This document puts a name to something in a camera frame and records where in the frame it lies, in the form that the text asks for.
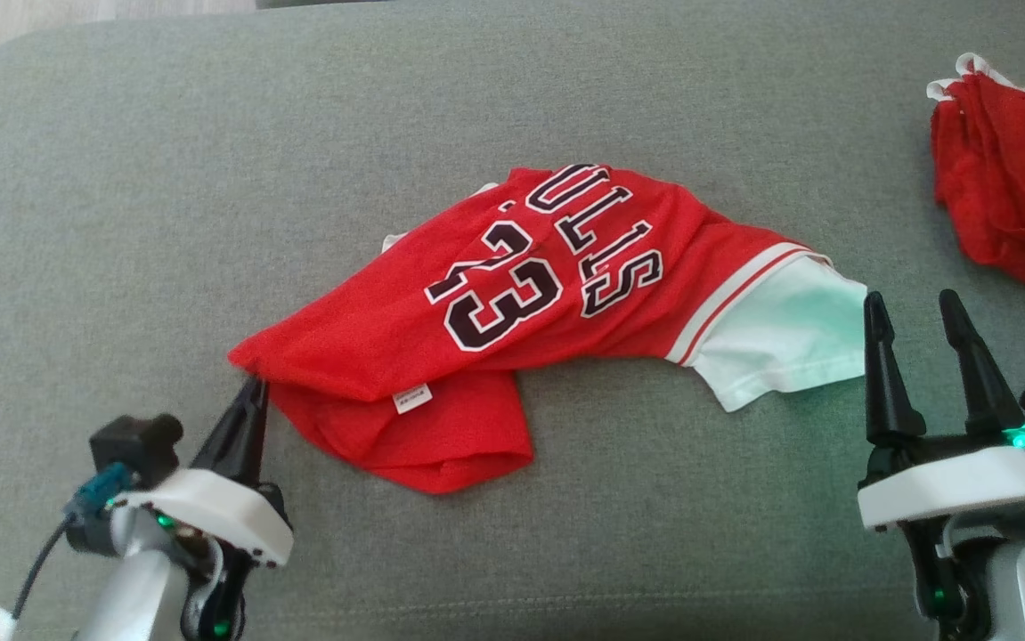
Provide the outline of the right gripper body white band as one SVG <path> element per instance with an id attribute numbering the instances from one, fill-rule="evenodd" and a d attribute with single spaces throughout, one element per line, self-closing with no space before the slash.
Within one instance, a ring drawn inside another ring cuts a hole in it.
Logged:
<path id="1" fill-rule="evenodd" d="M 895 528 L 915 607 L 939 626 L 1025 626 L 1025 445 L 895 472 L 858 490 L 871 531 Z"/>

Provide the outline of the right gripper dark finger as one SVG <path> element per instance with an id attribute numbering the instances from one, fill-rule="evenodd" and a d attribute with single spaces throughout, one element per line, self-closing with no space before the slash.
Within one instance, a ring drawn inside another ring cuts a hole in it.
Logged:
<path id="1" fill-rule="evenodd" d="M 922 437 L 926 422 L 908 399 L 893 349 L 895 331 L 878 291 L 867 293 L 865 315 L 866 440 L 888 446 Z"/>
<path id="2" fill-rule="evenodd" d="M 954 289 L 942 289 L 939 305 L 945 337 L 956 352 L 963 378 L 965 432 L 1007 439 L 1025 435 L 1024 411 L 991 350 L 973 326 L 963 301 Z"/>

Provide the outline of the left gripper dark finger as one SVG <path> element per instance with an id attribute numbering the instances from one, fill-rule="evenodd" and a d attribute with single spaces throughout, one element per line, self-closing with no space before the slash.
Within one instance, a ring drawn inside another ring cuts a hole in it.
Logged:
<path id="1" fill-rule="evenodd" d="M 251 377 L 240 397 L 240 427 L 236 445 L 236 482 L 256 488 L 261 483 L 261 462 L 266 442 L 269 389 L 265 380 Z"/>
<path id="2" fill-rule="evenodd" d="M 253 430 L 256 427 L 256 379 L 248 378 L 224 414 L 191 459 L 191 469 L 219 475 L 255 475 Z"/>

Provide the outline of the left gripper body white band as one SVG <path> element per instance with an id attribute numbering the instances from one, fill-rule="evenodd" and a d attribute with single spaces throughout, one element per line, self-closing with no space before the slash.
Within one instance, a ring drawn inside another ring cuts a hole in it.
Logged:
<path id="1" fill-rule="evenodd" d="M 106 587 L 109 640 L 240 640 L 245 584 L 289 562 L 295 533 L 252 490 L 206 469 L 182 469 L 149 491 L 118 496 L 110 538 L 118 568 Z"/>

